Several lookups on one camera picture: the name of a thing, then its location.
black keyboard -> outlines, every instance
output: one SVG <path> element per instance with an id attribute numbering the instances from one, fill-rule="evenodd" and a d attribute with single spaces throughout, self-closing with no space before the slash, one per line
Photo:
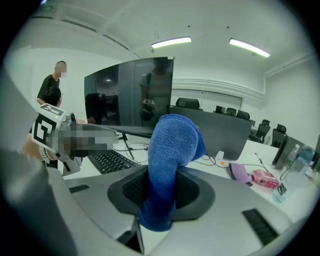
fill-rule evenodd
<path id="1" fill-rule="evenodd" d="M 124 157 L 114 150 L 91 154 L 88 158 L 102 174 L 109 174 L 139 166 L 138 163 L 133 162 L 131 159 Z"/>

screen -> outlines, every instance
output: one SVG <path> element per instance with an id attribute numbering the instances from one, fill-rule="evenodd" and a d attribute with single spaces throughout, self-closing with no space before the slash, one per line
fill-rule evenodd
<path id="1" fill-rule="evenodd" d="M 84 78 L 88 123 L 154 127 L 168 114 L 174 60 L 139 59 L 99 70 Z"/>

plastic bottle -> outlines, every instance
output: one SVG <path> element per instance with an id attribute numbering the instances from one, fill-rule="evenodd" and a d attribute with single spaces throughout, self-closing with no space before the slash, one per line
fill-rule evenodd
<path id="1" fill-rule="evenodd" d="M 281 203 L 298 186 L 299 182 L 309 168 L 314 157 L 314 150 L 304 146 L 298 158 L 293 162 L 291 168 L 284 171 L 279 180 L 279 185 L 272 192 L 272 197 L 277 203 Z"/>
<path id="2" fill-rule="evenodd" d="M 298 144 L 296 144 L 294 146 L 294 149 L 292 149 L 292 151 L 290 152 L 287 160 L 285 161 L 284 170 L 291 168 L 292 164 L 294 163 L 294 161 L 297 158 L 299 148 L 300 148 L 300 145 L 298 145 Z"/>

ceiling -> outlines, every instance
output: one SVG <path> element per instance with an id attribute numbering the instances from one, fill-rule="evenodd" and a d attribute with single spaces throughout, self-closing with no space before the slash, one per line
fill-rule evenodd
<path id="1" fill-rule="evenodd" d="M 174 56 L 185 66 L 265 73 L 313 51 L 295 18 L 275 0 L 48 0 L 34 14 L 68 20 L 107 35 L 141 58 Z M 191 36 L 192 43 L 152 43 Z M 229 45 L 257 46 L 269 58 Z"/>

pink box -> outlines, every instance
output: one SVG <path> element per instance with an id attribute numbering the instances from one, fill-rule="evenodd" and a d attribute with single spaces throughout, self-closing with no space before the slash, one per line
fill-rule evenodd
<path id="1" fill-rule="evenodd" d="M 256 184 L 270 189 L 275 189 L 279 184 L 278 180 L 272 175 L 272 173 L 260 169 L 252 172 L 251 179 Z"/>

